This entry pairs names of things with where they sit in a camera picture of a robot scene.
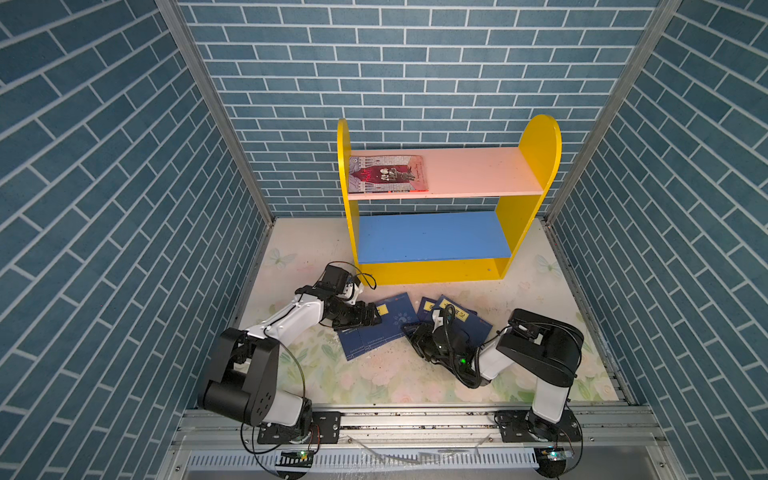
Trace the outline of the navy book paw print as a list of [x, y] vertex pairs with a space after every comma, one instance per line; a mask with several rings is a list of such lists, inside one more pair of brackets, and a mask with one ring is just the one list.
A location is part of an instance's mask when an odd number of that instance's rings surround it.
[[345, 358], [351, 361], [376, 348], [404, 336], [403, 326], [419, 322], [407, 293], [375, 303], [381, 322], [338, 334]]

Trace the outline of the pink red cover book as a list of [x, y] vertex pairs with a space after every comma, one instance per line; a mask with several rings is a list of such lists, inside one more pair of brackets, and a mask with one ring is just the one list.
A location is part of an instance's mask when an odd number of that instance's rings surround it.
[[378, 194], [428, 190], [424, 161], [418, 155], [354, 156], [350, 193]]

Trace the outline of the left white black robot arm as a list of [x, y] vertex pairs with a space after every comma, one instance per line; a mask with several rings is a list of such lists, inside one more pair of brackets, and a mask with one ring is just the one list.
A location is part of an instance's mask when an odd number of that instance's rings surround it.
[[305, 286], [291, 303], [246, 330], [226, 329], [215, 342], [201, 378], [197, 406], [242, 425], [278, 425], [301, 440], [310, 433], [312, 402], [277, 387], [279, 360], [288, 346], [323, 320], [340, 331], [377, 326], [373, 303], [358, 298], [356, 287], [340, 292]]

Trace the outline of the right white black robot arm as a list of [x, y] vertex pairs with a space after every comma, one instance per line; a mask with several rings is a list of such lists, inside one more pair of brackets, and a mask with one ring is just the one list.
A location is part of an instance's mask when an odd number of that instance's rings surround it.
[[525, 369], [536, 377], [532, 405], [524, 416], [529, 434], [554, 442], [565, 433], [561, 421], [584, 345], [577, 327], [515, 309], [495, 337], [477, 343], [460, 326], [454, 306], [437, 307], [432, 316], [431, 321], [402, 327], [420, 358], [442, 366], [469, 389], [490, 384], [507, 368]]

